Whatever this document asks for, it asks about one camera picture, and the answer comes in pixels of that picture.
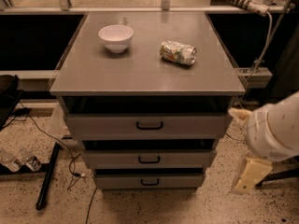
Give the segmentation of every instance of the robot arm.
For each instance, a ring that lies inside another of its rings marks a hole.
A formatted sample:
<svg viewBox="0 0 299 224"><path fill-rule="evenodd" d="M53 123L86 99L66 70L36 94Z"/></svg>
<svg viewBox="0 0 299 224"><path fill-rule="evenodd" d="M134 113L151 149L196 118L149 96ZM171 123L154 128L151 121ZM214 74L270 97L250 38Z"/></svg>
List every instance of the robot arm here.
<svg viewBox="0 0 299 224"><path fill-rule="evenodd" d="M243 159L233 182L233 192L249 192L272 171L272 162L299 156L299 92L253 112L231 109L229 113L241 120L245 117L246 145L257 156Z"/></svg>

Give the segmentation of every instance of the white bowl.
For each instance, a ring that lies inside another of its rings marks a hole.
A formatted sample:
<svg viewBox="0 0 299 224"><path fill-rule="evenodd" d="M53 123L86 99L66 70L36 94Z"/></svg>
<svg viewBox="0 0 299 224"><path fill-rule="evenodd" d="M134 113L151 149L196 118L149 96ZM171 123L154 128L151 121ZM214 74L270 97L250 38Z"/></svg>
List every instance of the white bowl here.
<svg viewBox="0 0 299 224"><path fill-rule="evenodd" d="M134 31L125 25L110 25L99 31L104 46L114 53L125 51L131 44Z"/></svg>

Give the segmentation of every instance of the cylindrical metallic object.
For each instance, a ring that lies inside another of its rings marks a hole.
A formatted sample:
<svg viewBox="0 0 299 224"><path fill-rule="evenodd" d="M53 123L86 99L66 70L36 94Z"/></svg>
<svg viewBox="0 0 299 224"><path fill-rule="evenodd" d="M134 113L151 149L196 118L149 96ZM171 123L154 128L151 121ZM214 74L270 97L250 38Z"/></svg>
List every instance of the cylindrical metallic object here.
<svg viewBox="0 0 299 224"><path fill-rule="evenodd" d="M195 62L196 47L176 41L164 41L160 48L160 55L174 63L192 65Z"/></svg>

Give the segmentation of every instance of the black handle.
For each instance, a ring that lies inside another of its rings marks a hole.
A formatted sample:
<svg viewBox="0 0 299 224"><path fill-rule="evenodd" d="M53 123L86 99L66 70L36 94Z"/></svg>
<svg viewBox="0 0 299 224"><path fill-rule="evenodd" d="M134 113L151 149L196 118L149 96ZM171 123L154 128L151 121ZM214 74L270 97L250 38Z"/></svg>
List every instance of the black handle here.
<svg viewBox="0 0 299 224"><path fill-rule="evenodd" d="M138 130L161 130L162 128L163 128L163 122L161 121L160 122L160 126L158 126L158 127L141 127L140 126L140 124L139 124L139 122L137 122L136 123L136 128L138 129Z"/></svg>
<svg viewBox="0 0 299 224"><path fill-rule="evenodd" d="M157 178L157 181L155 182L155 183L145 183L144 181L143 181L143 179L141 179L141 184L143 185L143 186L157 186L157 185L159 185L159 178Z"/></svg>
<svg viewBox="0 0 299 224"><path fill-rule="evenodd" d="M139 156L139 157L138 157L138 161L139 161L140 163L158 163L158 162L160 162L160 156L157 157L157 160L156 160L156 161L142 161L141 159L142 159L142 158Z"/></svg>

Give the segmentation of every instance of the drawer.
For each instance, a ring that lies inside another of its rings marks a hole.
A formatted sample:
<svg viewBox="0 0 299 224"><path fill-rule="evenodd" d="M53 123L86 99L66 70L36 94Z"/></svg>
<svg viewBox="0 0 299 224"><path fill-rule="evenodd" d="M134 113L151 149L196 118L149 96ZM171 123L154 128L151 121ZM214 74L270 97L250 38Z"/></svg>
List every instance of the drawer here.
<svg viewBox="0 0 299 224"><path fill-rule="evenodd" d="M99 189L178 189L198 188L205 174L201 169L95 170Z"/></svg>
<svg viewBox="0 0 299 224"><path fill-rule="evenodd" d="M216 150L82 151L90 169L203 168L211 165Z"/></svg>
<svg viewBox="0 0 299 224"><path fill-rule="evenodd" d="M67 115L77 140L218 138L226 131L225 115L101 116Z"/></svg>

